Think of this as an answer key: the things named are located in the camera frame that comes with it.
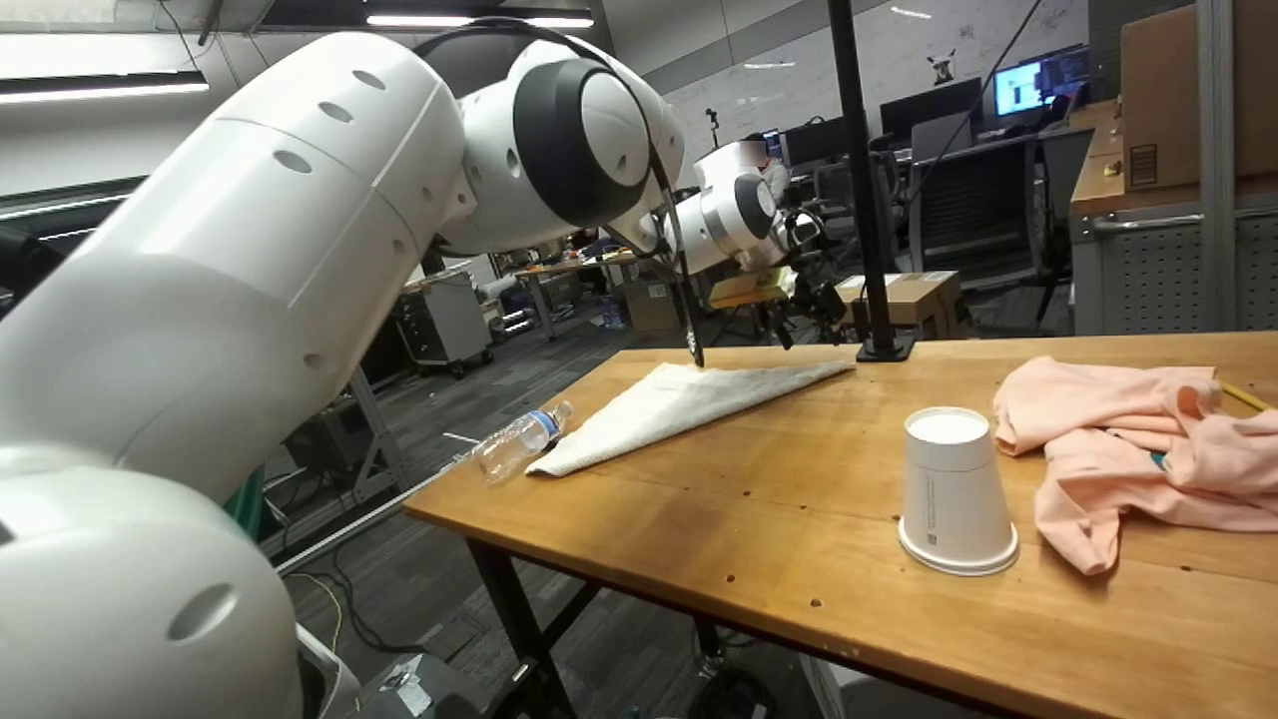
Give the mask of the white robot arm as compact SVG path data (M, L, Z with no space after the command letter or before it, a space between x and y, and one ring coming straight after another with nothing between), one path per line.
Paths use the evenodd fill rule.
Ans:
M777 245L755 159L691 159L576 35L458 98L330 31L229 98L0 320L0 719L354 719L229 502L353 383L422 251L576 227L685 273Z

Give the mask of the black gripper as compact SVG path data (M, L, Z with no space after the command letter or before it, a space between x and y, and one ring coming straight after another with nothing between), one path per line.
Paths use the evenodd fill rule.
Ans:
M789 349L795 340L843 343L845 304L837 299L837 249L813 209L777 209L775 241L784 256L769 263L769 299L764 327Z

